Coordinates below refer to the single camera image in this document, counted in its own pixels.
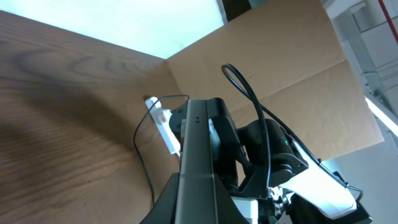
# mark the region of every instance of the cardboard panel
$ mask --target cardboard panel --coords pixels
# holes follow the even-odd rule
[[[183,93],[218,96],[237,110],[248,101],[225,79],[224,63],[236,66],[263,98],[344,59],[319,0],[277,0],[248,11],[167,61]]]
[[[260,101],[323,160],[383,141],[347,61]],[[257,119],[253,105],[231,115],[237,127]]]

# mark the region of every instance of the cardboard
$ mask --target cardboard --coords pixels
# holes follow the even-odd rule
[[[263,4],[167,62],[182,93],[224,99],[240,127],[257,116],[221,72],[233,64],[322,159],[383,141],[319,0]]]

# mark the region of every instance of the fluorescent light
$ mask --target fluorescent light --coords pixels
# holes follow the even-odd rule
[[[398,137],[398,125],[380,110],[369,98],[365,97],[369,108]]]

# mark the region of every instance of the red pole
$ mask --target red pole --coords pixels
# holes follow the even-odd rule
[[[391,20],[391,18],[390,18],[390,15],[388,14],[386,5],[384,5],[383,0],[379,0],[379,4],[380,4],[381,9],[383,10],[384,16],[385,16],[386,19],[387,19],[388,25],[390,26],[392,35],[394,35],[394,38],[396,39],[397,44],[398,44],[398,33],[397,33],[396,28],[394,27],[394,24],[392,23],[392,20]]]

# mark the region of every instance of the black cable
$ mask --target black cable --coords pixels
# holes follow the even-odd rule
[[[224,69],[223,69],[224,65],[221,67],[221,70],[223,71],[224,75],[227,77],[227,79],[245,96],[247,97],[249,100],[253,101],[251,96],[242,89],[242,87],[231,77],[231,75],[229,75],[228,73],[225,74]],[[240,72],[234,68],[234,70],[231,70],[232,72],[236,72],[237,74],[241,75]],[[301,146],[301,148],[304,150],[304,152],[316,163],[318,164],[318,166],[324,171],[326,172],[330,177],[332,177],[335,181],[337,181],[339,184],[341,184],[344,188],[348,188],[350,190],[355,190],[357,192],[359,192],[359,196],[356,199],[357,202],[359,202],[363,196],[363,191],[358,188],[358,187],[353,187],[348,185],[348,183],[344,183],[339,177],[337,177],[335,174],[333,174],[332,172],[330,172],[329,169],[327,169],[323,164],[321,164],[321,162],[318,160],[318,158],[316,158],[312,152],[305,146],[305,144],[300,140],[300,138],[283,122],[281,121],[276,115],[274,115],[271,111],[269,111],[269,109],[267,109],[264,105],[260,104],[261,108],[264,112],[266,112],[272,119],[274,119],[276,122],[278,122],[286,131],[289,135],[291,135],[291,137],[297,141],[297,143]]]
[[[134,147],[136,148],[136,151],[137,151],[139,160],[141,161],[141,164],[142,164],[142,166],[143,166],[143,168],[144,168],[145,174],[146,174],[146,176],[147,176],[147,178],[148,178],[148,182],[149,182],[149,185],[150,185],[150,194],[151,194],[151,196],[152,196],[152,207],[155,205],[155,191],[154,191],[154,186],[153,186],[153,183],[152,183],[152,179],[150,178],[150,175],[149,175],[148,170],[147,170],[147,168],[146,168],[146,166],[145,166],[144,160],[142,159],[141,153],[139,153],[139,150],[138,150],[138,147],[137,147],[137,144],[136,144],[137,132],[138,132],[138,129],[139,129],[139,127],[141,126],[142,122],[144,122],[146,116],[149,114],[149,112],[150,112],[151,109],[156,105],[157,102],[159,102],[160,100],[166,99],[166,98],[183,97],[183,96],[184,96],[184,97],[187,97],[187,100],[186,100],[186,102],[185,102],[185,103],[187,103],[188,100],[189,100],[189,96],[188,96],[188,95],[179,94],[179,95],[170,95],[170,96],[162,96],[162,97],[160,97],[160,98],[147,110],[147,112],[145,113],[144,117],[143,117],[143,118],[141,119],[141,121],[138,123],[138,125],[137,125],[137,127],[136,127],[136,130],[134,131],[134,135],[133,135],[133,137],[132,137],[132,142],[133,142],[133,144],[134,144]]]
[[[227,72],[226,69],[230,70],[236,76],[236,78],[238,78],[238,80],[242,83],[242,85],[246,89],[246,91],[244,91],[239,86],[239,84],[237,84],[235,82],[235,80],[231,77],[231,75]],[[249,97],[249,99],[251,99],[251,101],[253,102],[253,105],[256,109],[257,115],[259,117],[259,125],[260,125],[261,140],[262,140],[261,153],[266,152],[264,154],[264,157],[266,159],[267,166],[268,166],[267,180],[266,180],[266,187],[267,187],[267,191],[268,191],[269,178],[271,176],[271,150],[269,148],[269,136],[268,136],[268,130],[267,130],[267,126],[266,126],[266,118],[264,117],[264,113],[262,113],[261,104],[260,104],[259,100],[257,99],[257,96],[254,93],[251,86],[249,85],[249,83],[246,81],[246,79],[243,77],[243,75],[233,65],[226,63],[223,66],[221,66],[221,70],[223,71],[225,77],[230,82],[232,82],[233,85],[238,86],[241,89],[241,91],[243,91],[243,92],[245,92],[245,94],[247,94],[247,96]]]

